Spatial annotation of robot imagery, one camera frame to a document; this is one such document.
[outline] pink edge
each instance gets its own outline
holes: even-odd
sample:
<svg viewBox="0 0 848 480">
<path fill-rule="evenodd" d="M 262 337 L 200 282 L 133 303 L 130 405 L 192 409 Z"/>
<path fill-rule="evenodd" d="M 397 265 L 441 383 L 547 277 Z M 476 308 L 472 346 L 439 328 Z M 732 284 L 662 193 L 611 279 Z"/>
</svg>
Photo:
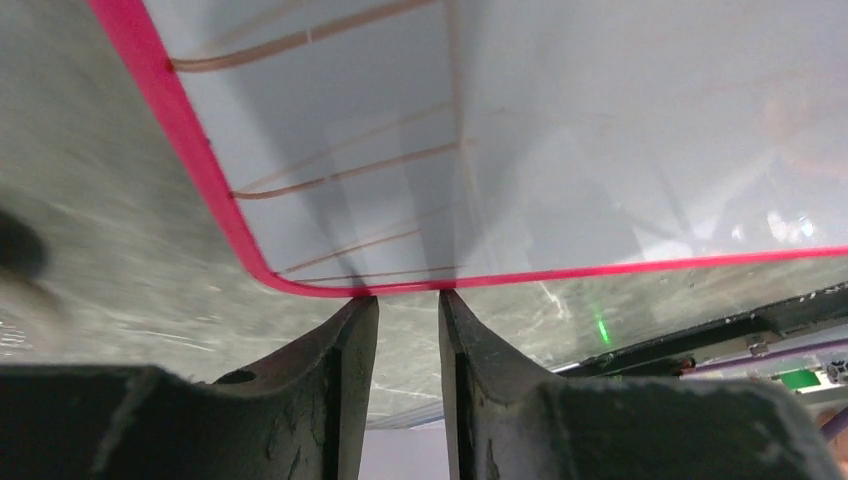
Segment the pink edge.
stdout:
<svg viewBox="0 0 848 480">
<path fill-rule="evenodd" d="M 194 114 L 182 84 L 170 68 L 165 47 L 142 0 L 89 0 L 89 5 L 138 84 L 153 115 L 174 146 L 177 155 L 244 268 L 265 285 L 286 293 L 311 297 L 387 295 L 848 254 L 848 246 L 785 250 L 360 288 L 316 287 L 292 282 L 268 268 L 238 204 L 230 195 L 231 190 L 227 180 L 218 166 L 215 154 L 209 146 L 203 127 Z"/>
</svg>

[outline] marble surface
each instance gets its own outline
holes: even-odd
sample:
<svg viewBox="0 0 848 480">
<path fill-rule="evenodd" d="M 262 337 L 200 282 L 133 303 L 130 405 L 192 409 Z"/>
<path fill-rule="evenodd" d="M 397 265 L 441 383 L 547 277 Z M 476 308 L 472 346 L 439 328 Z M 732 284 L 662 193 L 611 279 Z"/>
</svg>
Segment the marble surface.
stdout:
<svg viewBox="0 0 848 480">
<path fill-rule="evenodd" d="M 46 360 L 212 380 L 344 303 L 282 294 L 241 269 L 84 2 L 0 0 L 0 12 L 0 207 L 48 242 L 43 283 L 70 322 L 64 353 Z M 845 258 L 823 258 L 461 294 L 556 366 L 846 277 Z M 372 420 L 440 400 L 436 294 L 380 301 Z"/>
</svg>

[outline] purple cable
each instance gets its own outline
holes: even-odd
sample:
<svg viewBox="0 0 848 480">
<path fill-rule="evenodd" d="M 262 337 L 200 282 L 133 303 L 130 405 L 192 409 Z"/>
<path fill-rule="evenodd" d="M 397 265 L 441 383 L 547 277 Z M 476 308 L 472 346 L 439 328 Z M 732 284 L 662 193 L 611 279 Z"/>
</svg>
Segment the purple cable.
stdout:
<svg viewBox="0 0 848 480">
<path fill-rule="evenodd" d="M 831 418 L 824 425 L 822 425 L 822 435 L 827 441 L 831 441 L 836 438 L 843 430 L 848 428 L 848 408 L 843 409 L 841 412 L 837 413 L 835 417 Z"/>
<path fill-rule="evenodd" d="M 848 348 L 848 339 L 831 340 L 829 342 L 815 343 L 812 345 L 804 345 L 803 347 L 789 348 L 779 352 L 768 353 L 762 357 L 745 357 L 736 360 L 728 360 L 721 363 L 711 363 L 703 367 L 695 367 L 691 372 L 684 373 L 683 378 L 691 375 L 698 375 L 709 372 L 716 372 L 726 368 L 753 367 L 758 364 L 768 363 L 773 360 L 779 360 L 786 357 L 794 357 L 797 355 L 816 355 L 828 353 L 833 350 L 841 350 Z"/>
</svg>

